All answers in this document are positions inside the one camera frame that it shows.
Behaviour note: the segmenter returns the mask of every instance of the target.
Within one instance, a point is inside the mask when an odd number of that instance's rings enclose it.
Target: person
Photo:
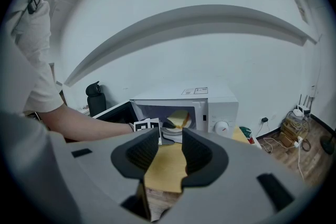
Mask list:
[[[90,118],[64,105],[46,56],[49,49],[49,4],[43,0],[13,0],[5,18],[6,31],[39,74],[25,105],[52,130],[75,141],[92,141],[128,134],[131,125]]]

